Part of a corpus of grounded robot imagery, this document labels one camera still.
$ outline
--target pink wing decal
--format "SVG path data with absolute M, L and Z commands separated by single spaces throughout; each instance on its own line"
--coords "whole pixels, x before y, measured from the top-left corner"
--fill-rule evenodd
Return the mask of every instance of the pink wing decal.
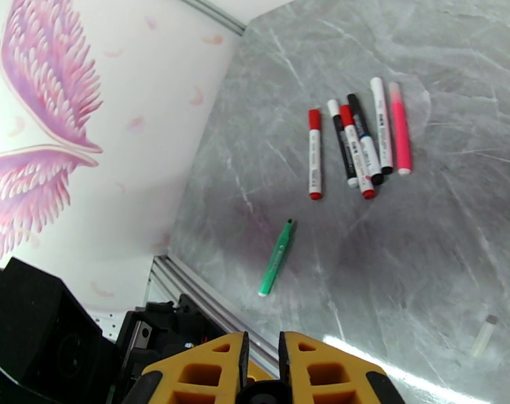
M 55 145 L 0 154 L 0 259 L 69 205 L 68 176 L 92 158 Z
M 0 68 L 48 135 L 76 149 L 102 152 L 86 137 L 85 124 L 102 101 L 85 40 L 71 0 L 13 0 Z

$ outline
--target marble table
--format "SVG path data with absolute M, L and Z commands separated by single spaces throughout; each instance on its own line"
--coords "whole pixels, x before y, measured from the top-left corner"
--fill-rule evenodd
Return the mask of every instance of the marble table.
M 401 83 L 414 172 L 346 186 L 330 98 Z M 321 106 L 325 198 L 307 195 Z M 267 298 L 260 279 L 297 221 Z M 292 329 L 377 360 L 407 403 L 510 404 L 510 0 L 298 0 L 248 27 L 169 248 L 271 340 Z M 470 352 L 488 315 L 484 351 Z

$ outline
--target marker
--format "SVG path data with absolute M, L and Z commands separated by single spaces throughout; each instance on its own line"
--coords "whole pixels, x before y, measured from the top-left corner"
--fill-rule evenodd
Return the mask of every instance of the marker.
M 369 176 L 369 170 L 367 168 L 367 162 L 363 156 L 361 150 L 361 144 L 356 133 L 356 127 L 354 126 L 354 119 L 352 118 L 352 111 L 350 106 L 341 106 L 340 109 L 341 118 L 344 123 L 344 134 L 348 140 L 350 151 L 352 152 L 352 161 L 358 175 L 358 183 L 360 185 L 361 194 L 365 199 L 372 199 L 375 197 L 376 192 L 371 184 L 371 178 Z
M 262 278 L 262 283 L 260 283 L 259 296 L 262 298 L 266 297 L 269 294 L 269 291 L 272 290 L 272 285 L 274 284 L 277 272 L 279 271 L 279 266 L 283 261 L 288 242 L 290 241 L 290 231 L 293 225 L 294 222 L 292 220 L 288 220 L 283 228 L 283 232 L 281 232 L 277 239 L 272 257 L 269 259 L 269 263 L 267 264 L 266 273 Z
M 387 105 L 385 103 L 384 83 L 380 77 L 371 80 L 371 91 L 375 99 L 378 127 L 378 152 L 380 153 L 380 167 L 382 174 L 393 172 L 393 152 L 391 150 L 391 135 L 389 134 L 389 121 L 387 119 Z
M 309 110 L 309 196 L 322 198 L 322 173 L 320 162 L 320 111 Z
M 393 111 L 393 128 L 395 129 L 397 172 L 399 172 L 399 175 L 409 175 L 412 172 L 410 140 L 408 139 L 408 126 L 401 90 L 397 83 L 389 83 L 389 97 L 391 99 L 391 111 Z
M 371 175 L 371 182 L 373 185 L 381 185 L 384 182 L 384 176 L 382 175 L 380 163 L 378 162 L 375 143 L 369 133 L 367 121 L 365 120 L 363 110 L 361 109 L 360 100 L 358 100 L 356 94 L 348 94 L 347 99 L 350 105 L 350 110 L 352 110 L 354 122 L 356 123 L 356 130 L 358 131 L 363 153 L 365 154 L 367 169 L 369 170 L 369 175 Z
M 354 162 L 352 162 L 352 154 L 350 153 L 350 147 L 348 141 L 341 138 L 341 133 L 344 131 L 343 120 L 339 114 L 339 103 L 337 100 L 330 100 L 327 102 L 327 109 L 329 115 L 333 118 L 333 125 L 335 126 L 335 132 L 337 133 L 337 140 L 339 141 L 339 148 L 341 149 L 341 156 L 343 157 L 344 169 L 346 170 L 346 179 L 350 188 L 358 187 L 358 177 L 356 170 L 354 169 Z

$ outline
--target white wall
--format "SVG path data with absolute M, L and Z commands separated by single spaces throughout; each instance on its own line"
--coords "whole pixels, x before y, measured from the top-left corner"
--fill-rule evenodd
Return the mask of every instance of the white wall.
M 0 0 L 0 41 L 11 2 Z M 15 190 L 5 199 L 11 202 L 0 201 L 0 230 L 22 238 L 13 250 L 7 243 L 0 266 L 16 256 L 62 277 L 92 314 L 121 316 L 142 302 L 152 255 L 166 248 L 238 38 L 178 0 L 73 0 L 72 9 L 80 12 L 90 45 L 86 60 L 95 60 L 100 76 L 103 104 L 86 129 L 103 152 L 84 153 L 96 166 L 69 175 L 71 205 L 41 233 L 35 223 L 25 231 L 14 209 L 36 215 L 54 198 L 36 202 L 29 199 L 32 190 Z M 65 141 L 55 141 L 55 130 L 36 120 L 1 66 L 0 174 L 29 170 L 31 161 L 43 170 L 51 165 L 48 154 L 28 147 Z M 83 152 L 76 145 L 64 149 Z M 10 183 L 0 178 L 0 184 Z M 44 189 L 42 197 L 51 192 Z
M 208 0 L 244 24 L 293 0 Z

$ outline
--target marker barrel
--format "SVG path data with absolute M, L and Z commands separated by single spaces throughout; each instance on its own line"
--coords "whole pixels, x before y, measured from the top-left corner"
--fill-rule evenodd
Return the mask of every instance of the marker barrel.
M 352 161 L 354 162 L 354 167 L 358 175 L 358 183 L 361 193 L 365 199 L 372 199 L 375 197 L 376 193 L 373 188 L 373 184 L 371 183 L 369 169 L 367 168 L 367 162 L 363 155 L 358 134 L 356 132 L 356 127 L 354 126 L 354 120 L 352 120 L 350 107 L 341 106 L 340 112 L 341 118 L 343 119 L 343 123 L 345 125 L 344 132 L 342 134 L 344 134 L 348 141 L 348 145 L 350 146 Z
M 358 177 L 356 175 L 356 170 L 354 169 L 354 162 L 352 161 L 350 146 L 348 145 L 348 141 L 346 140 L 346 138 L 344 139 L 341 138 L 341 133 L 344 132 L 344 126 L 343 121 L 341 119 L 341 115 L 339 113 L 339 103 L 337 102 L 337 100 L 329 100 L 327 102 L 327 109 L 329 111 L 329 115 L 331 115 L 333 119 L 333 125 L 337 133 L 337 140 L 339 143 L 339 148 L 341 150 L 341 157 L 343 158 L 348 186 L 351 188 L 357 188 Z
M 356 130 L 361 142 L 365 160 L 367 162 L 367 168 L 369 169 L 369 175 L 374 185 L 380 185 L 384 182 L 384 176 L 382 175 L 382 169 L 380 169 L 380 163 L 378 162 L 378 155 L 375 149 L 375 143 L 369 133 L 369 127 L 361 108 L 361 103 L 356 94 L 348 94 L 348 103 L 352 116 L 356 125 Z
M 320 111 L 309 110 L 309 197 L 322 198 L 322 167 L 320 154 Z
M 397 149 L 397 172 L 408 175 L 412 172 L 412 156 L 410 155 L 410 140 L 406 124 L 406 112 L 397 83 L 389 83 L 389 97 L 393 111 L 393 127 L 395 129 L 395 148 Z
M 378 151 L 380 153 L 380 167 L 382 173 L 389 175 L 393 172 L 393 150 L 391 148 L 391 135 L 389 132 L 389 120 L 387 105 L 385 102 L 384 83 L 380 77 L 371 80 L 371 91 L 375 100 L 378 129 Z

